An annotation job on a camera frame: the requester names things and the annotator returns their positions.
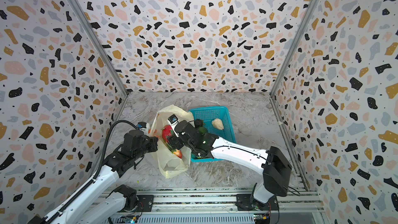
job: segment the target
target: blue basket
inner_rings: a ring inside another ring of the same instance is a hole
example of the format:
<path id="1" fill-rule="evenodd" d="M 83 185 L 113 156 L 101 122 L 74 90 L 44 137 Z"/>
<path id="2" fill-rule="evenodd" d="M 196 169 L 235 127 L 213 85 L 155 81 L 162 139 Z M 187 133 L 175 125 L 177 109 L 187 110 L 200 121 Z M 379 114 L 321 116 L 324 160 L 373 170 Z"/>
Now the blue basket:
<path id="1" fill-rule="evenodd" d="M 234 129 L 232 127 L 231 118 L 229 117 L 228 108 L 226 107 L 199 107 L 191 109 L 189 112 L 192 112 L 193 119 L 201 119 L 205 123 L 205 128 L 209 131 L 209 133 L 216 134 L 232 143 L 236 143 Z M 224 130 L 219 130 L 213 127 L 211 122 L 215 119 L 219 118 L 222 120 L 222 125 L 224 126 Z M 217 158 L 196 158 L 195 155 L 191 154 L 191 162 L 211 162 L 211 161 L 219 161 L 222 159 Z"/>

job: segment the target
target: marble table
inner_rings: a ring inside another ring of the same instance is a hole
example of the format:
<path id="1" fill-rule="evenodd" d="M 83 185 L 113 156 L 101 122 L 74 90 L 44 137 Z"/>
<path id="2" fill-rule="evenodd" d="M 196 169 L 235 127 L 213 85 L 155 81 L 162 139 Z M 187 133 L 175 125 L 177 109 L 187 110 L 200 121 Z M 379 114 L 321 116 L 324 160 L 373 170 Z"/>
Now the marble table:
<path id="1" fill-rule="evenodd" d="M 270 99 L 266 93 L 152 93 L 133 92 L 129 95 L 120 119 L 133 123 L 152 123 L 156 112 L 163 107 L 175 105 L 186 111 L 196 107 L 226 106 L 231 117 L 236 143 L 269 149 L 276 146 L 291 162 L 279 129 Z M 120 123 L 112 134 L 107 155 L 131 130 Z M 116 185 L 126 184 L 136 189 L 154 188 L 251 188 L 262 181 L 262 175 L 230 161 L 191 163 L 190 168 L 176 177 L 166 179 L 159 171 L 157 161 L 147 154 L 137 169 L 129 170 Z M 301 181 L 292 172 L 290 185 Z"/>

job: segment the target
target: patterned wall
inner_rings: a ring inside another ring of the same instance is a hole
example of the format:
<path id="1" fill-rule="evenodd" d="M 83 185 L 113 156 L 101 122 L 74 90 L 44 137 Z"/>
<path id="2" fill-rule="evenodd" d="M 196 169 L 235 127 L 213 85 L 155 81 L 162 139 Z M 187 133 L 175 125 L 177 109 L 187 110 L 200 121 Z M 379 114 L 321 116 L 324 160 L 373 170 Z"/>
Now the patterned wall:
<path id="1" fill-rule="evenodd" d="M 331 223 L 398 223 L 397 0 L 320 0 L 275 99 Z"/>
<path id="2" fill-rule="evenodd" d="M 78 0 L 129 91 L 268 91 L 310 0 Z"/>
<path id="3" fill-rule="evenodd" d="M 0 222 L 25 224 L 91 175 L 122 96 L 66 0 L 0 17 Z"/>

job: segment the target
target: gray marble countertop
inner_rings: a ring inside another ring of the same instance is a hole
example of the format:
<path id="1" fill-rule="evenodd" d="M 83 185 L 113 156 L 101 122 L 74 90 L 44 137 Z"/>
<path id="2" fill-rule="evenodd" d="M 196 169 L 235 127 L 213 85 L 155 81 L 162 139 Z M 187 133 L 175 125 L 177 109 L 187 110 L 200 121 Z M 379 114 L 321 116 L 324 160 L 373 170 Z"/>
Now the gray marble countertop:
<path id="1" fill-rule="evenodd" d="M 264 93 L 152 93 L 133 92 L 129 95 L 120 119 L 133 123 L 152 123 L 156 112 L 175 105 L 186 111 L 196 107 L 225 106 L 228 108 L 236 143 L 260 149 L 276 146 L 291 162 L 280 128 L 271 107 L 268 94 Z M 107 154 L 121 142 L 127 124 L 120 123 L 108 144 Z M 159 171 L 157 160 L 147 154 L 134 171 L 130 169 L 116 186 L 126 184 L 136 189 L 150 188 L 208 188 L 253 187 L 262 182 L 262 175 L 230 161 L 192 163 L 190 168 L 176 177 L 166 179 Z M 301 181 L 292 172 L 290 185 Z"/>

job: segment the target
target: white vegetable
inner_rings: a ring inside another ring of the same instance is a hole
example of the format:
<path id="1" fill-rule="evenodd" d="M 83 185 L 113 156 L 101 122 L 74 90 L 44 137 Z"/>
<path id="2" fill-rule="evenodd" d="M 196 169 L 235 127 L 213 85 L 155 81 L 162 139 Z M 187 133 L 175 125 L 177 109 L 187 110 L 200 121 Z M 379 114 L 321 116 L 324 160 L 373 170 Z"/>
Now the white vegetable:
<path id="1" fill-rule="evenodd" d="M 215 118 L 211 124 L 213 125 L 214 128 L 219 129 L 219 130 L 223 130 L 224 126 L 222 124 L 222 120 L 219 118 Z"/>

